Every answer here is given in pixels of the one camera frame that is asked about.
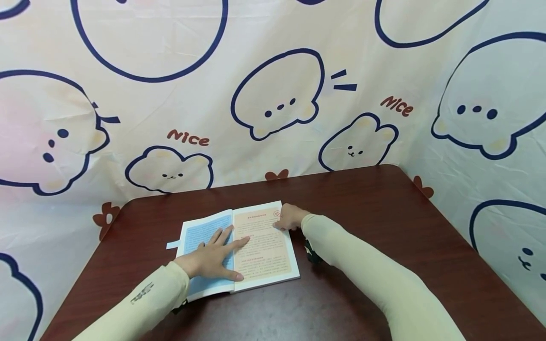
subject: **tabletop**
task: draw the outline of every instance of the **tabletop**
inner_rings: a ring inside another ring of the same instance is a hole
[[[545,340],[546,330],[413,182],[392,165],[315,174],[126,204],[49,326],[71,340],[161,265],[182,222],[281,200],[340,223],[415,272],[468,341]],[[290,233],[301,278],[217,295],[169,314],[142,340],[390,340],[381,311],[339,270],[307,261]]]

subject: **backdrop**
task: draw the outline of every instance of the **backdrop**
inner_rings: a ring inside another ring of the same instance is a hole
[[[0,339],[39,339],[134,198],[381,163],[546,324],[545,10],[0,0]]]

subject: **open book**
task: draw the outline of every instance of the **open book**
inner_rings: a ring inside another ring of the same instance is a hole
[[[188,302],[219,294],[238,292],[264,285],[300,278],[294,248],[288,231],[273,228],[279,220],[282,203],[226,210],[212,216],[182,224],[180,245],[176,256],[188,254],[200,243],[208,243],[219,228],[234,226],[226,243],[250,236],[250,241],[239,251],[224,260],[224,267],[242,273],[242,282],[226,279],[195,277],[190,280]]]

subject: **right hand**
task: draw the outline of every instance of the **right hand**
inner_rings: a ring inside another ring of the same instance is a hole
[[[248,243],[250,237],[231,242],[225,241],[233,231],[233,225],[225,230],[218,229],[210,238],[208,244],[201,243],[194,252],[182,255],[174,260],[187,274],[188,277],[203,276],[207,278],[226,278],[240,282],[244,279],[239,272],[223,267],[224,259],[234,251],[241,249]]]
[[[301,221],[310,214],[298,206],[284,204],[281,208],[281,219],[273,223],[273,227],[281,231],[296,230],[301,227]]]

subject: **red flower print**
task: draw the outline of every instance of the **red flower print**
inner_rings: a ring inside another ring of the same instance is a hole
[[[112,226],[112,223],[114,222],[114,219],[116,219],[117,215],[120,212],[120,208],[118,206],[113,206],[111,202],[105,202],[102,205],[102,213],[101,214],[95,214],[93,216],[93,221],[97,226],[100,227],[100,233],[99,233],[99,240],[102,241],[110,227]]]
[[[423,181],[421,181],[421,177],[416,175],[415,178],[413,178],[413,183],[427,198],[431,198],[434,195],[434,190],[431,187],[423,187]]]
[[[267,172],[265,174],[265,179],[267,181],[277,180],[277,179],[286,179],[288,177],[288,169],[283,169],[278,175],[273,172]]]

